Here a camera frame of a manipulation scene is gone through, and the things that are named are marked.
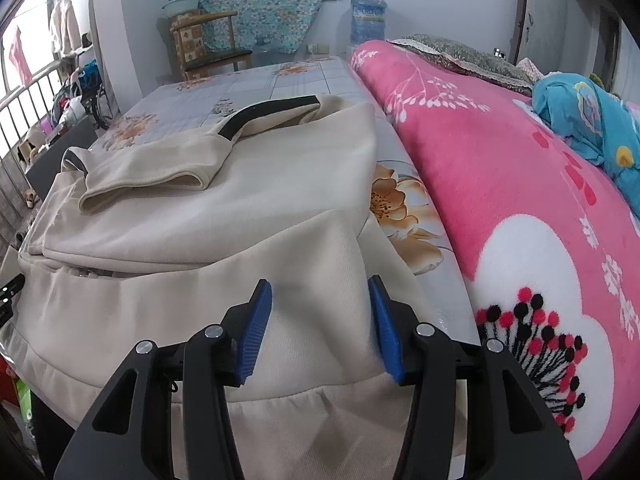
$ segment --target silver screw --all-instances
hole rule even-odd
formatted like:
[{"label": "silver screw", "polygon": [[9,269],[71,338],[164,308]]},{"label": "silver screw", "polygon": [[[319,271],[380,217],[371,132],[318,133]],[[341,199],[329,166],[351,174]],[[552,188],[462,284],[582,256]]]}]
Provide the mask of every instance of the silver screw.
[{"label": "silver screw", "polygon": [[418,333],[418,335],[423,335],[425,337],[431,337],[436,333],[436,329],[429,323],[420,323],[420,325],[415,327],[415,331]]},{"label": "silver screw", "polygon": [[154,344],[151,341],[140,341],[136,345],[136,352],[139,354],[148,354],[154,348]]},{"label": "silver screw", "polygon": [[504,345],[499,339],[489,339],[489,341],[486,342],[486,348],[489,352],[499,354],[504,350]]},{"label": "silver screw", "polygon": [[219,338],[223,333],[225,333],[225,329],[220,325],[209,325],[204,329],[205,337],[209,337],[210,339]]}]

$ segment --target clothes rod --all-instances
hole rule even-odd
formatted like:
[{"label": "clothes rod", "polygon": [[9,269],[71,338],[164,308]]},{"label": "clothes rod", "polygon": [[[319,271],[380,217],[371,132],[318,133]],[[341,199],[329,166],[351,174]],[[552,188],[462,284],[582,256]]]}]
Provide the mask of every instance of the clothes rod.
[{"label": "clothes rod", "polygon": [[47,0],[46,2],[42,2],[41,4],[37,4],[36,6],[31,7],[31,9],[27,9],[27,10],[24,10],[23,12],[21,12],[20,14],[16,14],[16,15],[14,16],[14,19],[15,19],[15,18],[17,18],[18,16],[21,16],[21,15],[23,15],[23,14],[26,14],[26,13],[27,13],[27,12],[29,12],[30,10],[37,9],[39,6],[46,5],[46,4],[48,4],[48,3],[52,3],[52,2],[55,2],[55,1],[56,1],[56,0]]}]

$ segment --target wall socket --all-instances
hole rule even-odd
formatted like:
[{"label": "wall socket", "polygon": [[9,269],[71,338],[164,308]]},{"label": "wall socket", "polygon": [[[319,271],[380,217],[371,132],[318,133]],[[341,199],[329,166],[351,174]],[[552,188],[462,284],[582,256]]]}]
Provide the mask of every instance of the wall socket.
[{"label": "wall socket", "polygon": [[309,43],[306,46],[306,52],[308,54],[328,54],[329,44],[328,43]]}]

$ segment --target chair armrest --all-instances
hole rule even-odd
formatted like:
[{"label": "chair armrest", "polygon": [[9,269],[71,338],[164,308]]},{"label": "chair armrest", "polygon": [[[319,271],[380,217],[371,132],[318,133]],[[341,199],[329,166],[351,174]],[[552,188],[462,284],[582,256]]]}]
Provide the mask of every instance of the chair armrest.
[{"label": "chair armrest", "polygon": [[222,18],[229,18],[231,16],[237,16],[237,10],[230,10],[229,12],[206,12],[205,14],[199,14],[188,18],[183,22],[177,23],[171,28],[171,32],[182,30],[187,27],[193,27],[193,25],[202,25],[203,23],[213,22],[214,20],[220,20]]}]

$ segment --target pink garment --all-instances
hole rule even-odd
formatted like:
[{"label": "pink garment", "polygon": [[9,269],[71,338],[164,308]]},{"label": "pink garment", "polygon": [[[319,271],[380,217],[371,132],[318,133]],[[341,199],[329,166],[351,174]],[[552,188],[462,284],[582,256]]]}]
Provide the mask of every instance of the pink garment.
[{"label": "pink garment", "polygon": [[11,61],[12,65],[15,66],[22,84],[27,86],[31,82],[33,75],[31,74],[31,70],[29,70],[29,65],[27,65],[27,60],[25,59],[24,52],[22,51],[20,34],[20,27],[16,25],[14,38],[11,42],[11,46],[9,47],[9,61]]},{"label": "pink garment", "polygon": [[516,355],[588,478],[640,402],[640,222],[530,99],[384,41],[351,65],[429,189],[481,336]]}]

